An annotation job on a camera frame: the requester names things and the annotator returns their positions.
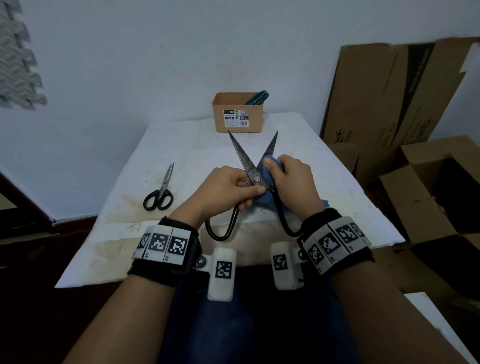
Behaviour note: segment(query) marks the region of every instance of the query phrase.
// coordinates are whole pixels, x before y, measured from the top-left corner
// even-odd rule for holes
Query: black scissor handle
[[[280,218],[280,223],[282,224],[283,230],[287,233],[288,236],[297,237],[302,234],[301,228],[297,232],[293,232],[288,226],[287,219],[285,218],[285,212],[283,212],[283,204],[278,192],[275,188],[270,187],[268,189],[273,195],[273,201],[275,202],[275,206],[278,212],[278,217]]]
[[[235,223],[237,222],[237,217],[239,215],[239,205],[236,204],[235,205],[235,208],[233,209],[233,214],[232,214],[232,217],[230,219],[230,223],[228,224],[228,229],[227,229],[227,232],[225,233],[224,236],[218,236],[216,235],[213,230],[212,230],[212,227],[210,226],[210,219],[206,220],[205,221],[205,229],[207,230],[208,232],[208,235],[210,235],[212,237],[213,240],[216,240],[218,242],[224,242],[225,240],[227,240],[230,235],[232,234],[232,231],[233,231],[233,228],[235,227]]]
[[[162,206],[166,197],[170,197],[170,201],[165,206]],[[163,190],[162,195],[157,199],[156,206],[158,207],[159,210],[164,211],[170,206],[172,206],[172,203],[173,203],[172,192],[170,192],[168,189],[165,189]]]
[[[153,211],[156,208],[156,205],[158,203],[158,195],[160,194],[160,190],[155,190],[151,192],[147,197],[145,197],[144,200],[144,209],[147,211]],[[147,206],[148,201],[153,197],[153,203],[151,206]]]

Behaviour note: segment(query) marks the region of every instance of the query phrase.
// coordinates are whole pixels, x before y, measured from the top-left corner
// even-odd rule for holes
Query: person's right hand
[[[282,154],[277,160],[285,167],[285,173],[269,158],[264,159],[264,165],[275,181],[282,202],[301,221],[325,210],[325,205],[315,187],[310,166],[287,154]]]

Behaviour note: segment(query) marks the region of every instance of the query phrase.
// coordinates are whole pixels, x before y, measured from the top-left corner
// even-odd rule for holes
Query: chevron pattern
[[[42,80],[29,71],[28,65],[35,63],[32,50],[19,45],[19,39],[28,37],[25,24],[12,18],[19,7],[18,0],[0,0],[0,97],[31,109],[34,103],[45,105],[47,98],[35,91]]]

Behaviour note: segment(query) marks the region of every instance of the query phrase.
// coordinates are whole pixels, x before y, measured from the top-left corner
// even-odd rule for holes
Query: wooden floor
[[[54,288],[87,234],[0,245],[0,363],[61,363],[116,290]]]

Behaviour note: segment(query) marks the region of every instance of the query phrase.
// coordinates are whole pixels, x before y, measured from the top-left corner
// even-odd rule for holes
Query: small scissors
[[[273,200],[275,202],[275,206],[278,212],[278,217],[280,218],[280,223],[282,224],[283,230],[285,230],[285,232],[289,236],[300,236],[302,233],[301,230],[298,230],[297,232],[293,232],[292,229],[290,229],[290,227],[288,226],[287,219],[285,218],[285,213],[283,211],[282,200],[280,200],[280,196],[278,195],[276,188],[271,184],[269,184],[268,182],[266,182],[262,175],[263,160],[266,156],[273,155],[273,150],[275,148],[278,131],[273,137],[270,144],[268,145],[268,148],[266,149],[264,155],[260,159],[260,162],[258,162],[257,166],[255,166],[250,160],[250,158],[248,158],[247,153],[245,153],[245,151],[242,149],[242,147],[237,142],[237,140],[233,137],[233,135],[230,132],[228,132],[228,134],[230,135],[230,139],[232,140],[233,146],[237,152],[237,155],[240,158],[240,162],[242,163],[242,166],[245,169],[245,172],[247,172],[247,175],[250,178],[250,182],[248,182],[245,186],[263,186],[267,191],[270,191],[273,195]],[[222,242],[228,239],[232,234],[233,228],[235,227],[238,214],[239,214],[239,206],[237,204],[233,209],[232,218],[230,219],[227,232],[225,233],[224,236],[215,235],[215,233],[212,230],[212,227],[210,226],[210,220],[205,221],[205,228],[208,232],[208,235],[210,235],[212,239],[217,240],[218,242]]]
[[[169,208],[172,203],[173,203],[173,195],[172,192],[170,192],[167,187],[168,187],[168,182],[170,181],[170,177],[172,176],[172,171],[173,171],[173,163],[170,164],[170,167],[167,170],[167,173],[165,174],[165,177],[163,179],[162,187],[160,187],[159,190],[155,190],[152,193],[150,193],[147,197],[145,197],[144,200],[144,209],[147,211],[153,211],[157,207],[159,210],[166,210]],[[162,206],[164,200],[166,197],[170,197],[170,201],[165,205]],[[153,203],[151,206],[147,206],[148,201],[153,199]]]

